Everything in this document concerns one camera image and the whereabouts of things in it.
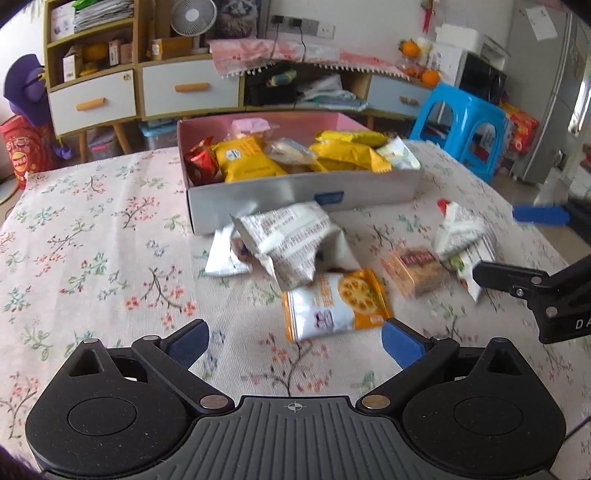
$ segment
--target table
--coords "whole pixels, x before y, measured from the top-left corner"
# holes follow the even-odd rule
[[[563,409],[570,430],[591,410],[591,343],[544,346],[521,300],[488,292],[478,305],[459,284],[404,300],[379,259],[401,245],[429,245],[439,198],[479,212],[495,229],[507,263],[554,273],[564,261],[532,226],[512,223],[511,207],[433,144],[409,142],[425,168],[413,203],[339,212],[332,218],[364,267],[388,286],[396,317],[419,332],[464,345],[506,336]],[[380,331],[290,344],[281,296],[260,270],[209,278],[211,237],[191,234],[176,149],[146,152],[37,174],[0,234],[0,443],[32,459],[27,413],[83,339],[128,346],[167,336],[195,317],[211,330],[208,352],[191,368],[236,401],[253,395],[364,393],[400,368]],[[591,476],[591,430],[561,450],[554,473]]]

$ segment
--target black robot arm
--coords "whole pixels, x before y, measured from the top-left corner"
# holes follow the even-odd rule
[[[473,270],[483,288],[523,299],[540,329],[540,342],[591,335],[591,255],[550,276],[541,270],[489,262]]]

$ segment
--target orange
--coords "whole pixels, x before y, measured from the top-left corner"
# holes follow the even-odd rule
[[[428,87],[436,87],[437,84],[441,82],[441,76],[436,70],[427,70],[425,73],[423,73],[421,80]]]
[[[409,59],[417,59],[421,56],[421,49],[413,40],[404,40],[400,42],[400,51],[402,55]]]

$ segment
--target yellow snack bag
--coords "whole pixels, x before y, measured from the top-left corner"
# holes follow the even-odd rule
[[[316,141],[343,140],[345,142],[367,145],[372,148],[380,148],[388,143],[386,135],[371,130],[324,130],[316,135]]]
[[[287,175],[254,137],[218,143],[212,148],[226,182]]]
[[[310,150],[318,155],[318,163],[328,171],[370,170],[386,173],[392,170],[392,164],[367,145],[328,140],[311,145]]]
[[[318,275],[314,283],[283,294],[283,311],[290,342],[380,327],[391,317],[373,270]]]

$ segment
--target paper on wall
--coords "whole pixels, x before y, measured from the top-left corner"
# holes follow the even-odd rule
[[[552,22],[546,7],[526,8],[525,11],[538,41],[550,40],[558,37],[558,32],[556,31],[554,22]]]

